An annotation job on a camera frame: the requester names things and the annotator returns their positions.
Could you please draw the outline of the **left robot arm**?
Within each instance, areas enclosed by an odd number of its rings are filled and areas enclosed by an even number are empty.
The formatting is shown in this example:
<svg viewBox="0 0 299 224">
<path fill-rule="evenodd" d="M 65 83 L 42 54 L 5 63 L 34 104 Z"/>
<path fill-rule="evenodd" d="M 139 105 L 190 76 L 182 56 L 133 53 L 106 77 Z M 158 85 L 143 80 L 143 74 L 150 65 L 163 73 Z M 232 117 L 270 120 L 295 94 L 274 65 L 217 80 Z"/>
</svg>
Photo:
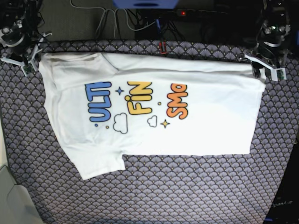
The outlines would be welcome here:
<svg viewBox="0 0 299 224">
<path fill-rule="evenodd" d="M 263 66 L 272 81 L 286 80 L 285 63 L 290 52 L 287 39 L 291 32 L 286 1 L 264 0 L 258 22 L 253 62 Z"/>
</svg>

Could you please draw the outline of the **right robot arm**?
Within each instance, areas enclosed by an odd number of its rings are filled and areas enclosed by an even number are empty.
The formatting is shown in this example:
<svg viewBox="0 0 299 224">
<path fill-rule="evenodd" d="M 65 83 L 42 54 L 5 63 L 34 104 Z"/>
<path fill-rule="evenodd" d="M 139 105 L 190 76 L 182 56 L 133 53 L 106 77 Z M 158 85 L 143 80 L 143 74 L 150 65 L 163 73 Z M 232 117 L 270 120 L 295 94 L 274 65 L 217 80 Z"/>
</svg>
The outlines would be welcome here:
<svg viewBox="0 0 299 224">
<path fill-rule="evenodd" d="M 42 37 L 42 0 L 2 0 L 0 2 L 0 43 L 10 49 L 10 58 L 26 61 L 29 51 Z"/>
</svg>

